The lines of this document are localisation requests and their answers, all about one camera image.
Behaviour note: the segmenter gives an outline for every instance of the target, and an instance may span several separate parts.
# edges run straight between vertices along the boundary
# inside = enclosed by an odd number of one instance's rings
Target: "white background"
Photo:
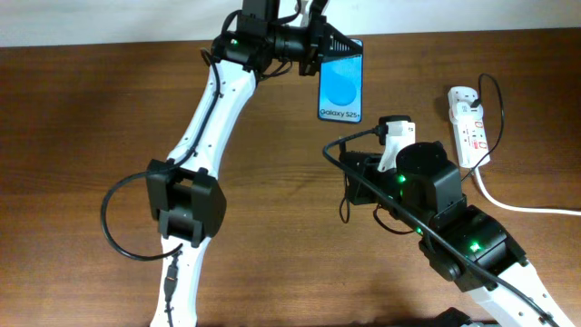
[[[281,0],[281,14],[295,0]],[[241,0],[0,0],[0,46],[208,40]],[[581,26],[581,0],[330,0],[346,35]]]

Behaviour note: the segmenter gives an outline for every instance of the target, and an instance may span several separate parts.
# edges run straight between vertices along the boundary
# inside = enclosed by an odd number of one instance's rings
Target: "power strip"
[[[450,121],[454,126],[456,149],[460,167],[472,168],[488,153],[487,135],[484,131],[484,108],[471,105],[478,99],[476,90],[455,86],[448,92]],[[478,166],[490,162],[487,156]]]

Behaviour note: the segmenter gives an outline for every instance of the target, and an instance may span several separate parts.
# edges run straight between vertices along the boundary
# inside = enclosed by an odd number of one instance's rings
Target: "white cable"
[[[480,187],[480,191],[484,194],[490,202],[494,205],[501,207],[502,209],[507,209],[511,211],[521,212],[521,213],[553,213],[553,214],[570,214],[570,215],[578,215],[581,216],[581,212],[576,212],[572,210],[562,210],[562,209],[541,209],[541,208],[521,208],[515,207],[512,205],[507,205],[504,203],[498,202],[495,198],[493,198],[484,187],[484,183],[482,182],[482,177],[480,176],[480,171],[477,169],[474,170],[474,174],[476,175],[476,181],[478,183],[478,187]]]

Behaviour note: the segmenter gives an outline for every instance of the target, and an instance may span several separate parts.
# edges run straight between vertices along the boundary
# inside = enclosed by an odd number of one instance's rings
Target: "brown tabletop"
[[[228,211],[204,259],[201,325],[397,322],[448,307],[489,318],[428,266],[417,235],[383,231],[371,206],[352,208],[341,223],[341,173],[320,153],[382,115],[409,114],[417,139],[440,140],[456,162],[446,94],[476,87],[482,72],[500,82],[507,110],[502,143],[482,168],[488,190],[514,205],[579,208],[581,30],[361,38],[361,124],[318,120],[319,77],[298,77],[296,68],[260,84],[247,103],[222,160]],[[99,207],[117,180],[176,145],[203,92],[208,68],[198,50],[209,44],[0,49],[0,325],[148,325],[161,263],[113,251]],[[491,84],[483,97],[492,143],[499,113]],[[382,152],[374,137],[355,148]],[[473,181],[463,186],[581,324],[581,217],[512,213]],[[127,249],[161,250],[143,181],[115,195],[109,217]]]

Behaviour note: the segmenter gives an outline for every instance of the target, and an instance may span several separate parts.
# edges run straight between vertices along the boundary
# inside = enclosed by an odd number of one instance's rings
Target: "power outlet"
[[[450,89],[448,101],[450,104],[450,121],[454,126],[458,163],[463,168],[472,168],[488,153],[487,136],[484,130],[484,108],[471,105],[478,99],[476,90],[466,86],[456,86]],[[478,166],[490,162],[487,156]]]

